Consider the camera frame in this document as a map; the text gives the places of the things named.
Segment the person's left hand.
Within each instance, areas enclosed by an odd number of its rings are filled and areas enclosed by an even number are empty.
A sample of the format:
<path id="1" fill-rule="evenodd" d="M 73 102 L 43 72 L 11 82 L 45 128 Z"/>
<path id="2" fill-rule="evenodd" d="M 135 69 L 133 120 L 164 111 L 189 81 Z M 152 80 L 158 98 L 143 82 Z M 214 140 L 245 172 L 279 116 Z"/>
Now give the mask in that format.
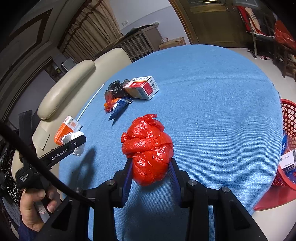
<path id="1" fill-rule="evenodd" d="M 50 185 L 47 191 L 43 189 L 24 189 L 20 200 L 20 211 L 22 221 L 25 226 L 35 232 L 39 232 L 44 225 L 35 203 L 42 201 L 45 197 L 50 199 L 47 210 L 53 213 L 61 204 L 60 194 L 53 185 Z"/>

